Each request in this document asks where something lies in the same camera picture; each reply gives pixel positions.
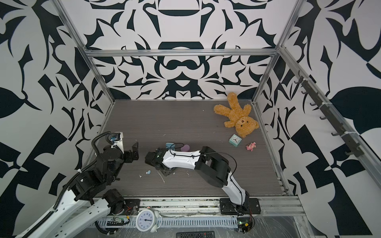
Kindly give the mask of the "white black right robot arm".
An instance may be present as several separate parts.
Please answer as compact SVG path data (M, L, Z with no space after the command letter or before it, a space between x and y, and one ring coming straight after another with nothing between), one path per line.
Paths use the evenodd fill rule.
M208 184L221 188L227 194L227 198L219 199L220 212L223 215L261 214L259 200L250 198L249 193L239 186L234 178L236 170L230 168L224 155L226 153L216 152L207 146L193 152L158 148L154 152L148 152L145 163L165 176L177 168L196 171Z

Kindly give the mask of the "purple earbud charging case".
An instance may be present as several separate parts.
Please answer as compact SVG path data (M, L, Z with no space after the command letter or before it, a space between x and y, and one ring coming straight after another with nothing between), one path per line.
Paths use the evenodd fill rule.
M185 144L184 146L182 146L182 147L180 148L180 150L181 150L182 152L189 152L189 151L190 151L190 146L187 145L187 144Z

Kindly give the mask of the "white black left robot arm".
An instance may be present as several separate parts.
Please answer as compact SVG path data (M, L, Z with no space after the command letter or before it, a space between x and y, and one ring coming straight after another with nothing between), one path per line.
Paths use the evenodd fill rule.
M123 133L106 131L96 136L91 146L95 159L77 171L54 205L18 237L72 238L99 219L126 211L125 199L117 189L108 190L97 201L94 197L119 180L124 164L139 159L139 143L125 151Z

